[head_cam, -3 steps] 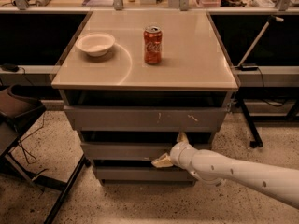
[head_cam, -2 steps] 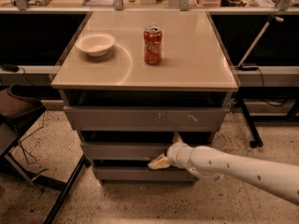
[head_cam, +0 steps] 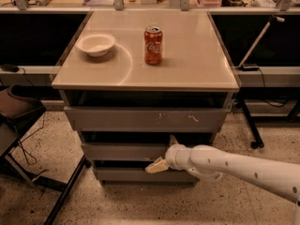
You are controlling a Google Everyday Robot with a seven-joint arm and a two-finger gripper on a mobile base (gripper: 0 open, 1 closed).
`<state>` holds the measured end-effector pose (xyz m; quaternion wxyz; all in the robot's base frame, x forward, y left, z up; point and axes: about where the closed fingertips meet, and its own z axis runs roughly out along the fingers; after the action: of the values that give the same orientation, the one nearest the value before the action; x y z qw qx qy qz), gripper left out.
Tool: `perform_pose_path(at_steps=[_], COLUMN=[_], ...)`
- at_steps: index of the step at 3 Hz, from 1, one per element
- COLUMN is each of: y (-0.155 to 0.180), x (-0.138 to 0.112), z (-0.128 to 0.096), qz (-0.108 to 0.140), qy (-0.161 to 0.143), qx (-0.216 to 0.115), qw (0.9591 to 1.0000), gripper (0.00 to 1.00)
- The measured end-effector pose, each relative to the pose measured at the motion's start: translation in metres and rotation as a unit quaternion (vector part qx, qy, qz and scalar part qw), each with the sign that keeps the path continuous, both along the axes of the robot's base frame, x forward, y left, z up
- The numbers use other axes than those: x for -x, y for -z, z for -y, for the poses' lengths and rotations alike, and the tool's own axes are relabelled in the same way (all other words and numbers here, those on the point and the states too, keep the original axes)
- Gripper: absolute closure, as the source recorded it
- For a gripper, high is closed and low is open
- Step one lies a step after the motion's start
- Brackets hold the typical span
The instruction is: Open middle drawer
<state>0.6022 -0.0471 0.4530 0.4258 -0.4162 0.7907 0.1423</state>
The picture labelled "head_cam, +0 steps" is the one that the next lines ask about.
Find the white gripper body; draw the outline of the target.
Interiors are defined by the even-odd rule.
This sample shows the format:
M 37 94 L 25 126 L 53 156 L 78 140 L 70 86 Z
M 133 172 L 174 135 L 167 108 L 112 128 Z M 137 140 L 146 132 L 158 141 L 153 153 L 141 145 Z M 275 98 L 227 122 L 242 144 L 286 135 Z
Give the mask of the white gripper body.
M 183 144 L 172 145 L 165 154 L 165 159 L 170 168 L 182 171 L 187 170 L 189 166 L 191 148 Z

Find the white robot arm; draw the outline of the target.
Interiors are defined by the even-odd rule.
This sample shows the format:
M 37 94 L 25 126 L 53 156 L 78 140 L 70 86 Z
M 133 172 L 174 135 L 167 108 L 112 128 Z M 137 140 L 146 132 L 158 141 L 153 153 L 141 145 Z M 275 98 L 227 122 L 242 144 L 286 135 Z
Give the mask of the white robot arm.
M 295 204 L 292 225 L 300 225 L 300 165 L 227 153 L 209 145 L 186 147 L 174 136 L 165 157 L 148 165 L 148 173 L 174 169 L 216 182 L 227 173 Z

